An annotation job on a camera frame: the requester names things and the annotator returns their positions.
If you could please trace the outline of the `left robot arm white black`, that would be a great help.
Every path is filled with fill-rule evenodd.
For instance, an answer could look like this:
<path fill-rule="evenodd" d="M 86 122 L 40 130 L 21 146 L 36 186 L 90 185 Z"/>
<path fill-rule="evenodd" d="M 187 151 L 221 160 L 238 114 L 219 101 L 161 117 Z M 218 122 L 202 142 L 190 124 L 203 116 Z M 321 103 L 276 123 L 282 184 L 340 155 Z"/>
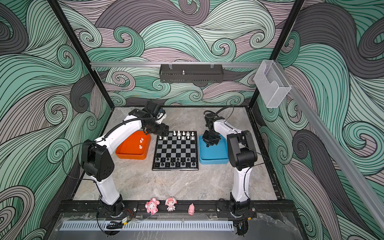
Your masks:
<path fill-rule="evenodd" d="M 113 218 L 120 216 L 125 208 L 122 195 L 114 179 L 115 169 L 111 154 L 133 133 L 142 129 L 145 133 L 161 137 L 168 135 L 169 126 L 163 123 L 166 111 L 159 105 L 149 103 L 143 109 L 133 109 L 125 119 L 95 140 L 86 140 L 81 148 L 81 167 L 95 182 L 101 195 L 103 208 Z"/>

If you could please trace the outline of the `orange plastic bin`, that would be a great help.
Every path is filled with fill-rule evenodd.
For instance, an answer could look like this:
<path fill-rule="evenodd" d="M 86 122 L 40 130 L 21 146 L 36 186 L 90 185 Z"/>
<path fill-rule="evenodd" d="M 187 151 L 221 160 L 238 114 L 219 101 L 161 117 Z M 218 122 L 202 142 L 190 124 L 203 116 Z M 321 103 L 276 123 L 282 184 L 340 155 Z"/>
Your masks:
<path fill-rule="evenodd" d="M 118 146 L 115 153 L 120 159 L 144 160 L 147 157 L 151 135 L 136 131 Z"/>

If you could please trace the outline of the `aluminium rail right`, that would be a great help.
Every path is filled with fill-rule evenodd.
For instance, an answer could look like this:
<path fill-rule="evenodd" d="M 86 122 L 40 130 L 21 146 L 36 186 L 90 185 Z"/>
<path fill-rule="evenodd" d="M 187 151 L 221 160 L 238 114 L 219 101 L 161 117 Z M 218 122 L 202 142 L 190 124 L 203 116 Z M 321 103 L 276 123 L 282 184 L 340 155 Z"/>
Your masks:
<path fill-rule="evenodd" d="M 307 117 L 318 134 L 319 139 L 321 139 L 325 145 L 328 153 L 345 174 L 352 187 L 367 207 L 371 216 L 374 218 L 380 229 L 383 230 L 384 203 L 371 184 L 355 166 L 345 149 L 319 117 L 315 91 L 309 86 L 309 89 L 302 93 L 301 84 L 294 81 L 279 62 L 275 62 L 275 65 L 277 66 L 277 72 L 282 75 L 281 78 L 285 82 L 284 85 L 291 88 L 290 93 L 292 98 L 296 101 L 299 108 L 302 110 L 302 113 Z"/>

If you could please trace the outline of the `pink big-eared figurine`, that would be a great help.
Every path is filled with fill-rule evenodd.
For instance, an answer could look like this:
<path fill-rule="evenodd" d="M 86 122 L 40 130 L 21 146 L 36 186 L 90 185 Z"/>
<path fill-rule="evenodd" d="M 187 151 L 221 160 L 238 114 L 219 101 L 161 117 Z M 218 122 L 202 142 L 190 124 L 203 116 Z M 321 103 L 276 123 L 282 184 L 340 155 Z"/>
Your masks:
<path fill-rule="evenodd" d="M 146 202 L 145 208 L 147 213 L 154 215 L 158 212 L 158 205 L 160 205 L 160 201 L 156 198 L 152 198 L 149 202 Z"/>

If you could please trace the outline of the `clear plastic wall box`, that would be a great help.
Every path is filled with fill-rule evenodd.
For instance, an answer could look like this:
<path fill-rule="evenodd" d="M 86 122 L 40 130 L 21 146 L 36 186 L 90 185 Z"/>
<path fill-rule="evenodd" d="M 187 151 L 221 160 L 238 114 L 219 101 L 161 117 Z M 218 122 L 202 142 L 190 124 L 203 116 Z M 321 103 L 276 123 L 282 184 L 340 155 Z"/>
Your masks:
<path fill-rule="evenodd" d="M 254 82 L 267 108 L 278 108 L 292 89 L 289 78 L 280 63 L 264 60 L 254 77 Z"/>

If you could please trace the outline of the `small pink pig figurine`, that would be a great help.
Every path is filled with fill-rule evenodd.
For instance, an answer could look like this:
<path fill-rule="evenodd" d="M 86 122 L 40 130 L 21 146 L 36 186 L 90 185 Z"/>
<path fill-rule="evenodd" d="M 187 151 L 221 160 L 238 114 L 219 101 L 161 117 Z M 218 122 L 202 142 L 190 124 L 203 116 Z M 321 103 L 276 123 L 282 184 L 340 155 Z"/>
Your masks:
<path fill-rule="evenodd" d="M 188 208 L 188 214 L 189 214 L 190 216 L 193 216 L 194 213 L 195 213 L 195 205 L 194 205 L 194 204 L 190 204 L 190 205 L 189 205 L 189 208 Z"/>

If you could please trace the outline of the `blue plastic bin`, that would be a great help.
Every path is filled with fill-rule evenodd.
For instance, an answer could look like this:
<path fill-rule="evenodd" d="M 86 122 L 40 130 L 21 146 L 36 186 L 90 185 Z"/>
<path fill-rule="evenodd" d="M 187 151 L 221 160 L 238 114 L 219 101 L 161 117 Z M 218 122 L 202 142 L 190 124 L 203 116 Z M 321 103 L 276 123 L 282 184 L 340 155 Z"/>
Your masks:
<path fill-rule="evenodd" d="M 217 145 L 207 147 L 203 136 L 199 136 L 199 161 L 203 165 L 225 165 L 229 162 L 228 146 L 226 139 L 221 139 Z"/>

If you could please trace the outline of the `aluminium rail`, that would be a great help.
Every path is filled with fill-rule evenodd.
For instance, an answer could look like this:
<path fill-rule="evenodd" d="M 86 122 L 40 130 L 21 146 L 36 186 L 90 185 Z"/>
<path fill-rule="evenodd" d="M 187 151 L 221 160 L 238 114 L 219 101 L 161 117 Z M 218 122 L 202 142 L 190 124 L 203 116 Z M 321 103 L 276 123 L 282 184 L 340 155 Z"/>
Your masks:
<path fill-rule="evenodd" d="M 215 65 L 222 65 L 223 68 L 241 68 L 241 69 L 255 69 L 261 65 L 259 63 L 247 62 L 111 62 L 111 61 L 98 61 L 90 62 L 92 68 L 160 68 L 161 65 L 168 65 L 170 68 L 173 65 L 208 65 L 213 67 Z"/>
<path fill-rule="evenodd" d="M 380 229 L 383 230 L 384 203 L 371 184 L 355 166 L 345 149 L 319 117 L 315 91 L 309 86 L 309 89 L 302 93 L 301 84 L 294 81 L 279 62 L 275 62 L 275 65 L 277 66 L 277 72 L 282 75 L 281 78 L 285 82 L 284 85 L 291 88 L 290 93 L 292 98 L 296 101 L 299 108 L 302 110 L 302 113 L 307 117 L 318 134 L 319 139 L 321 139 L 325 145 L 328 153 L 345 174 L 352 187 L 367 207 L 371 216 L 374 218 Z"/>

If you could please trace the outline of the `aluminium rail back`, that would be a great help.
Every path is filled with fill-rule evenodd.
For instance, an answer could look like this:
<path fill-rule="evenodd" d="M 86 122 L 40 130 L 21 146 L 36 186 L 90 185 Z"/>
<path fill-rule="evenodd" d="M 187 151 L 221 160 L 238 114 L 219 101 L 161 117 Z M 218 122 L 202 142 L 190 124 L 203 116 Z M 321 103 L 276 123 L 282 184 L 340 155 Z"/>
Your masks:
<path fill-rule="evenodd" d="M 208 65 L 213 67 L 215 65 L 222 65 L 223 68 L 241 68 L 241 69 L 255 69 L 261 65 L 259 63 L 247 62 L 111 62 L 111 61 L 98 61 L 90 62 L 92 68 L 160 68 L 161 65 L 168 65 L 170 68 L 173 65 Z"/>

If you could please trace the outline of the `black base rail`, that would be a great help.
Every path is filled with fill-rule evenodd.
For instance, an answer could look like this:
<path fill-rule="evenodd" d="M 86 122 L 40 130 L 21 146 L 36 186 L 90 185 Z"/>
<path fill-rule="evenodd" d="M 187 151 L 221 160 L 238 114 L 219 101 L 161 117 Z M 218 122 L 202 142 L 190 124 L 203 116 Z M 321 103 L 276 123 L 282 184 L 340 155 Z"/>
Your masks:
<path fill-rule="evenodd" d="M 62 201 L 59 206 L 60 212 L 73 213 L 98 213 L 102 218 L 123 218 L 123 217 L 148 217 L 151 214 L 145 208 L 147 200 L 123 200 L 122 207 L 116 210 L 111 207 L 104 207 L 101 201 Z M 206 214 L 208 216 L 218 218 L 254 218 L 258 213 L 269 212 L 295 212 L 296 207 L 289 200 L 272 200 L 272 201 L 248 201 L 240 204 L 240 207 L 229 200 L 194 200 L 183 201 L 178 200 L 176 209 L 172 214 L 188 214 L 190 205 L 195 206 L 195 214 Z"/>

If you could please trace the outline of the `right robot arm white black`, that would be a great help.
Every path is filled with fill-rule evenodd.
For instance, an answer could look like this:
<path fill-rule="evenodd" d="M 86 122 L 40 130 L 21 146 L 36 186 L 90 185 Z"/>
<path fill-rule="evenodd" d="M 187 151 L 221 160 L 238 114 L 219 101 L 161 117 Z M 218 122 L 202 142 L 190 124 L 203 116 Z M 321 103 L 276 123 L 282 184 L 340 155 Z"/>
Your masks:
<path fill-rule="evenodd" d="M 242 131 L 219 117 L 206 121 L 208 130 L 203 134 L 207 147 L 217 145 L 221 138 L 227 142 L 228 157 L 234 168 L 234 184 L 230 194 L 231 207 L 237 211 L 248 208 L 250 173 L 258 159 L 253 137 L 250 131 Z"/>

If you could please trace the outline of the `pink hat doll figurine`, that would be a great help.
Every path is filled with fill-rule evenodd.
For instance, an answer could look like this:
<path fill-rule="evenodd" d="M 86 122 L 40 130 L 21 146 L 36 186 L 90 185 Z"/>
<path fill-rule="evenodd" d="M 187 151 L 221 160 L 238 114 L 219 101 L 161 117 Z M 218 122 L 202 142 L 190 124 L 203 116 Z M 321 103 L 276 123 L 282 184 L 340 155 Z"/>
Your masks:
<path fill-rule="evenodd" d="M 176 204 L 177 204 L 177 200 L 174 197 L 169 197 L 165 201 L 165 205 L 167 206 L 168 212 L 175 211 L 176 210 Z"/>

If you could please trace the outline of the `black white chessboard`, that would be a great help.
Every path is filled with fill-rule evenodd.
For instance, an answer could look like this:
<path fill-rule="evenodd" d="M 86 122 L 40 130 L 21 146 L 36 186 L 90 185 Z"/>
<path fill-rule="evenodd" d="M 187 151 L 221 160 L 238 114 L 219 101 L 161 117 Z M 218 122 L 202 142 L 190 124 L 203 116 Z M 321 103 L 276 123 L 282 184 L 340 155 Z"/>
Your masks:
<path fill-rule="evenodd" d="M 153 171 L 197 171 L 198 138 L 196 131 L 170 131 L 167 137 L 157 137 Z"/>

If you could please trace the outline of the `black hanging tray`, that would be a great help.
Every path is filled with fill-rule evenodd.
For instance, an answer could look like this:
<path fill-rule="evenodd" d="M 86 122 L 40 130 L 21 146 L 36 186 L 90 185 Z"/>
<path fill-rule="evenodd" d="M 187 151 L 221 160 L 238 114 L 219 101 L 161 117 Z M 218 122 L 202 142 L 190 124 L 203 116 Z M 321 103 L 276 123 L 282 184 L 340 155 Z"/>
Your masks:
<path fill-rule="evenodd" d="M 210 67 L 208 65 L 161 65 L 160 80 L 163 83 L 220 83 L 224 78 L 222 65 Z"/>

